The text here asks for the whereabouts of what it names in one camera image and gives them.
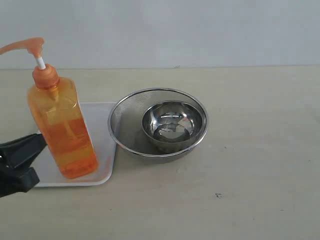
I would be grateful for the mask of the white rectangular plastic tray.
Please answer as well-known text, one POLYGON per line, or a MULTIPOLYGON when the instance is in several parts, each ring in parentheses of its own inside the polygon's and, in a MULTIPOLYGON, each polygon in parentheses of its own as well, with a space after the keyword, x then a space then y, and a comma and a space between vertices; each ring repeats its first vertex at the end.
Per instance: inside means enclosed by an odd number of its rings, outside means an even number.
POLYGON ((82 177, 67 179, 60 173, 48 147, 45 147, 31 165, 40 180, 37 188, 97 186, 111 177, 116 143, 108 130, 108 116, 115 103, 81 102, 79 105, 97 156, 97 170, 82 177))

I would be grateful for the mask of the orange pump soap bottle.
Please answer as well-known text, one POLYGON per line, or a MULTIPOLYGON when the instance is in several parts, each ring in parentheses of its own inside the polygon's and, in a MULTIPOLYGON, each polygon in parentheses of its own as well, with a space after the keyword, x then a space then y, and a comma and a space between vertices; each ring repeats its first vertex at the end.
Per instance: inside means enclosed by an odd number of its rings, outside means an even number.
POLYGON ((90 138, 73 80, 58 75, 43 60, 42 37, 17 41, 1 47, 4 54, 26 49, 36 60, 34 86, 27 92, 33 119, 42 133, 61 174, 75 179, 93 173, 99 163, 90 138))

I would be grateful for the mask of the steel mesh strainer basket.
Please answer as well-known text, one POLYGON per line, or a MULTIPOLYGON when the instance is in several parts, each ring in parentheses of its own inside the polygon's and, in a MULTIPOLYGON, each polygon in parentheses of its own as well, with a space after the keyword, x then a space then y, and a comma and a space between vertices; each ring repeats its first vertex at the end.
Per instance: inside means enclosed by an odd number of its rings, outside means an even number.
POLYGON ((116 103, 108 117, 108 130, 121 148, 140 159, 158 162, 170 162, 187 155, 204 139, 208 128, 208 114, 201 102, 186 92, 172 88, 147 88, 131 93, 116 103), (200 135, 184 149, 157 147, 148 140, 142 129, 145 111, 158 102, 170 100, 191 104, 205 117, 200 135))

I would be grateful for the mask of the small stainless steel bowl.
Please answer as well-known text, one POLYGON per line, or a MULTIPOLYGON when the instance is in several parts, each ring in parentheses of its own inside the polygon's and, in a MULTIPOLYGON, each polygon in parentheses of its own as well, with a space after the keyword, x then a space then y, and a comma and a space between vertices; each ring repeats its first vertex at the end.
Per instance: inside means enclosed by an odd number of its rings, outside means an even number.
POLYGON ((187 102, 166 100, 150 106, 142 116, 141 125, 153 145, 185 149, 200 135, 205 117, 187 102))

